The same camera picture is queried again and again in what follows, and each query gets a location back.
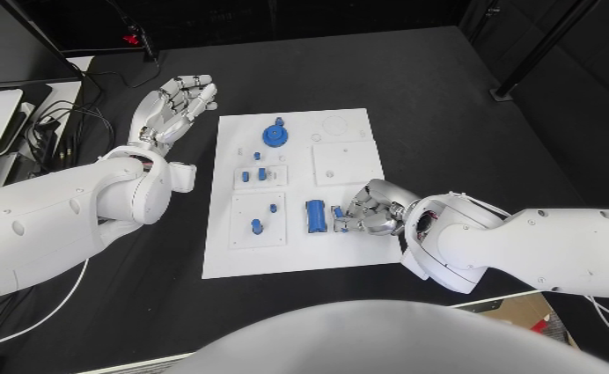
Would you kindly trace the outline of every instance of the blue cylinder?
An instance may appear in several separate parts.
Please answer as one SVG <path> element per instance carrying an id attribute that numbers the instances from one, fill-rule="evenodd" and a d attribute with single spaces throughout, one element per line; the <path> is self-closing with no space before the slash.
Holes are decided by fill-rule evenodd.
<path id="1" fill-rule="evenodd" d="M 307 201 L 309 233 L 327 231 L 326 215 L 323 214 L 323 201 Z"/>
<path id="2" fill-rule="evenodd" d="M 263 141 L 268 147 L 277 148 L 289 141 L 289 131 L 283 127 L 283 119 L 276 119 L 276 124 L 270 125 L 263 132 Z"/>
<path id="3" fill-rule="evenodd" d="M 251 221 L 251 231 L 255 235 L 263 232 L 263 224 L 257 218 Z"/>

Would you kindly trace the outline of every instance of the black table surface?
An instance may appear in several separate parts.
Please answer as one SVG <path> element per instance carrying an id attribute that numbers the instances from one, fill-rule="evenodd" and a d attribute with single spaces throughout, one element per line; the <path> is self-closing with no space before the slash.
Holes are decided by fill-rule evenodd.
<path id="1" fill-rule="evenodd" d="M 91 258 L 58 314 L 0 345 L 3 373 L 78 372 L 182 354 L 264 318 L 316 304 L 403 299 L 450 305 L 530 289 L 491 269 L 462 295 L 421 281 L 398 264 L 200 278 L 216 124 L 225 114 L 365 107 L 385 178 L 417 194 L 465 191 L 506 211 L 581 205 L 519 109 L 488 97 L 498 81 L 454 27 L 170 50 L 162 52 L 162 65 L 160 76 L 137 89 L 114 76 L 98 77 L 107 91 L 99 108 L 121 144 L 147 92 L 170 77 L 212 75 L 218 110 L 196 119 L 167 155 L 170 161 L 196 164 L 195 190 L 173 194 L 160 222 Z M 137 83 L 154 67 L 140 54 L 127 54 L 95 58 L 89 70 L 117 70 Z M 85 101 L 92 94 L 86 84 Z M 95 160 L 105 138 L 102 125 L 91 123 L 81 161 Z M 20 293 L 3 337 L 49 313 L 78 274 L 79 267 L 72 268 Z M 568 312 L 586 305 L 580 299 L 557 302 L 574 330 L 583 321 Z M 574 336 L 584 340 L 584 333 Z"/>

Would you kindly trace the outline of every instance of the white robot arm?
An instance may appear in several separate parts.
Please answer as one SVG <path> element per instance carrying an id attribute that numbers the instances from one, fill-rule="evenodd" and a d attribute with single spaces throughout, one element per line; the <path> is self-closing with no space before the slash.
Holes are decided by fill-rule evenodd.
<path id="1" fill-rule="evenodd" d="M 469 293 L 489 267 L 531 287 L 609 297 L 609 210 L 525 209 L 511 216 L 465 194 L 418 199 L 384 180 L 355 196 L 335 231 L 404 233 L 403 264 Z"/>
<path id="2" fill-rule="evenodd" d="M 193 165 L 167 163 L 174 141 L 216 108 L 212 78 L 177 77 L 144 98 L 127 146 L 92 165 L 0 188 L 0 295 L 55 277 L 163 215 L 190 192 Z"/>

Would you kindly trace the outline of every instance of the white panel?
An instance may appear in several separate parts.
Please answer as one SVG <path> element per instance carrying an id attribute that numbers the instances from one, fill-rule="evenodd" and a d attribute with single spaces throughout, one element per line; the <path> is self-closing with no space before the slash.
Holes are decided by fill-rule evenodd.
<path id="1" fill-rule="evenodd" d="M 320 143 L 313 145 L 317 186 L 368 183 L 384 176 L 377 143 Z"/>
<path id="2" fill-rule="evenodd" d="M 286 122 L 289 141 L 281 147 L 270 148 L 263 143 L 261 136 L 277 117 L 283 117 Z M 361 183 L 317 186 L 313 173 L 313 145 L 358 143 L 359 146 L 359 143 L 372 141 L 368 115 L 362 108 L 323 112 L 245 114 L 219 118 L 206 228 L 205 279 L 400 262 L 397 237 L 333 232 L 332 229 L 325 233 L 309 233 L 307 230 L 306 201 L 325 201 L 325 216 L 330 227 L 330 206 L 342 205 L 346 208 L 368 180 L 372 177 L 384 178 L 377 157 L 371 168 L 374 176 L 369 172 L 362 175 L 361 179 L 365 180 Z M 261 154 L 258 161 L 254 160 L 255 152 Z M 234 189 L 237 169 L 277 165 L 289 167 L 286 186 Z M 248 194 L 274 192 L 286 194 L 286 245 L 231 249 L 228 241 L 234 197 L 241 199 Z"/>
<path id="3" fill-rule="evenodd" d="M 277 212 L 270 212 L 270 204 Z M 251 221 L 258 219 L 263 232 L 251 230 Z M 258 248 L 286 245 L 286 197 L 283 193 L 235 195 L 231 207 L 231 233 L 228 247 Z"/>
<path id="4" fill-rule="evenodd" d="M 258 169 L 265 169 L 265 179 L 258 178 Z M 250 173 L 250 181 L 244 182 L 244 172 Z M 238 167 L 235 169 L 234 189 L 255 189 L 258 187 L 284 187 L 289 184 L 289 167 L 286 165 L 263 165 Z"/>

